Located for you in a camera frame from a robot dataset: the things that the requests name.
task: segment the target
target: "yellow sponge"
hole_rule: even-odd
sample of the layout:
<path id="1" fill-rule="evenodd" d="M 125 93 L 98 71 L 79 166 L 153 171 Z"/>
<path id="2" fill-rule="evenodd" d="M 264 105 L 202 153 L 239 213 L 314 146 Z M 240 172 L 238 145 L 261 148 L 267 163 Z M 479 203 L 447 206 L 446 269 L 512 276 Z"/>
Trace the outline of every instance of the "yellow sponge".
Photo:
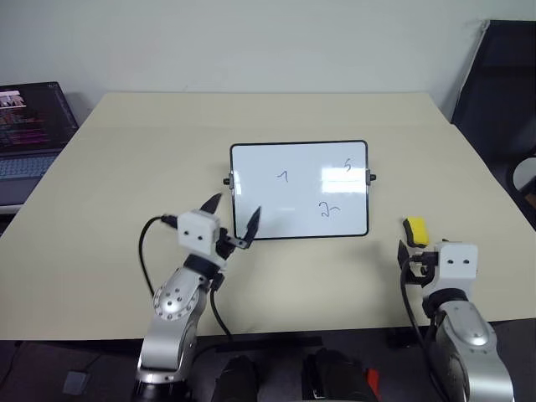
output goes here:
<path id="1" fill-rule="evenodd" d="M 409 216 L 405 219 L 403 225 L 409 247 L 420 247 L 424 249 L 430 243 L 424 218 L 420 216 Z"/>

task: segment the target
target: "floor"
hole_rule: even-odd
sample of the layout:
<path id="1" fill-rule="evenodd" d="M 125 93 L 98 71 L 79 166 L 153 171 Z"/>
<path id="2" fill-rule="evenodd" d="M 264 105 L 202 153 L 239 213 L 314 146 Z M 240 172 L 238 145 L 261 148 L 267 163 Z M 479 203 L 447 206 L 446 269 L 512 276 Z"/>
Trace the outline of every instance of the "floor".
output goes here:
<path id="1" fill-rule="evenodd" d="M 513 379 L 517 402 L 536 400 L 536 320 L 494 324 L 499 336 L 499 354 Z M 338 349 L 359 357 L 364 367 L 380 372 L 383 402 L 436 400 L 417 348 L 388 348 L 386 331 L 325 331 L 293 334 L 294 337 L 321 337 L 325 348 Z M 246 335 L 238 340 L 272 339 L 275 335 Z M 221 337 L 201 338 L 202 348 L 222 341 Z M 0 375 L 4 375 L 15 347 L 0 342 Z M 244 354 L 260 368 L 260 402 L 301 398 L 300 371 L 303 358 L 318 347 L 278 347 L 250 350 Z M 204 354 L 193 367 L 190 384 L 198 402 L 210 401 L 214 380 L 227 361 L 237 352 Z M 137 358 L 134 355 L 102 354 L 88 369 L 90 380 L 85 394 L 62 394 L 69 370 L 81 370 L 99 353 L 59 347 L 51 343 L 23 343 L 14 360 L 13 371 L 0 389 L 0 401 L 82 402 L 128 401 Z"/>

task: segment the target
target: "table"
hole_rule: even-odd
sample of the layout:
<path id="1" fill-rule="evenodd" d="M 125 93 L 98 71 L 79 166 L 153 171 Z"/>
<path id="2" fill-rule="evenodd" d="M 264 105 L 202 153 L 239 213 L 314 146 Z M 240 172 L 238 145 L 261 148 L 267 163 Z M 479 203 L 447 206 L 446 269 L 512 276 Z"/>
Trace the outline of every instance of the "table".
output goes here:
<path id="1" fill-rule="evenodd" d="M 223 192 L 235 142 L 364 139 L 378 180 L 362 238 L 267 240 L 229 259 L 216 300 L 232 332 L 408 325 L 396 263 L 402 219 L 479 247 L 474 302 L 489 321 L 536 316 L 536 234 L 426 94 L 106 95 L 0 238 L 0 338 L 141 338 L 152 315 L 137 260 L 145 221 Z M 156 224 L 158 285 L 183 261 Z M 410 289 L 420 322 L 420 289 Z M 199 335 L 221 333 L 212 312 Z"/>

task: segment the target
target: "handwritten number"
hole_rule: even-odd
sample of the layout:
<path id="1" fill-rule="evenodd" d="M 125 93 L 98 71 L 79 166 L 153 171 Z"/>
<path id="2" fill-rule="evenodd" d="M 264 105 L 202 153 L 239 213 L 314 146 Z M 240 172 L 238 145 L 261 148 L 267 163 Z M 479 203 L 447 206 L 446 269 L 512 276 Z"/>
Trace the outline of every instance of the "handwritten number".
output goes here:
<path id="1" fill-rule="evenodd" d="M 326 206 L 326 212 L 322 212 L 322 216 L 329 216 L 329 207 L 327 206 L 327 203 L 322 201 L 321 203 L 318 204 L 318 206 L 320 207 L 322 204 Z"/>
<path id="2" fill-rule="evenodd" d="M 318 203 L 318 206 L 321 207 L 322 204 L 324 204 L 324 207 L 326 207 L 326 212 L 322 212 L 321 215 L 322 215 L 322 216 L 325 216 L 325 217 L 329 217 L 329 212 L 330 212 L 330 211 L 333 211 L 334 209 L 336 209 L 337 211 L 340 211 L 340 210 L 341 210 L 339 207 L 331 207 L 331 208 L 330 208 L 330 207 L 327 205 L 327 202 L 325 202 L 325 201 L 322 201 L 321 203 Z"/>
<path id="3" fill-rule="evenodd" d="M 283 175 L 285 175 L 285 181 L 288 183 L 288 177 L 287 177 L 287 175 L 286 175 L 286 170 L 284 170 L 283 173 L 280 174 L 280 175 L 278 175 L 277 177 L 278 177 L 278 178 L 281 178 L 281 177 L 283 177 Z"/>

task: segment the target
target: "whiteboard frame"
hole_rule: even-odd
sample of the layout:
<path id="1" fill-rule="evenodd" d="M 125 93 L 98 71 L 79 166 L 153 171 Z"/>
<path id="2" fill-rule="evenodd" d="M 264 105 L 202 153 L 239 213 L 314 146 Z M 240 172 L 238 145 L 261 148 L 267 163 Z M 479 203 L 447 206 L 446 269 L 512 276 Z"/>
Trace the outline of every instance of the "whiteboard frame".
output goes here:
<path id="1" fill-rule="evenodd" d="M 237 236 L 236 232 L 236 209 L 235 209 L 235 175 L 234 175 L 234 169 L 233 169 L 233 148 L 234 147 L 262 147 L 263 145 L 301 145 L 301 144 L 333 144 L 333 143 L 355 143 L 355 142 L 361 142 L 365 145 L 365 170 L 367 174 L 367 178 L 369 177 L 369 145 L 365 140 L 336 140 L 336 141 L 303 141 L 303 142 L 237 142 L 233 145 L 231 145 L 229 149 L 229 159 L 230 159 L 230 175 L 229 178 L 231 179 L 232 188 L 231 190 L 231 199 L 232 199 L 232 205 L 233 205 L 233 231 L 234 231 L 234 237 Z M 257 240 L 287 240 L 287 239 L 322 239 L 327 237 L 363 237 L 366 236 L 370 231 L 370 223 L 369 223 L 369 186 L 370 182 L 367 180 L 366 187 L 366 194 L 365 194 L 365 205 L 366 205 L 366 222 L 367 222 L 367 228 L 364 233 L 362 234 L 327 234 L 327 235 L 319 235 L 319 236 L 288 236 L 288 237 L 255 237 L 255 241 Z"/>

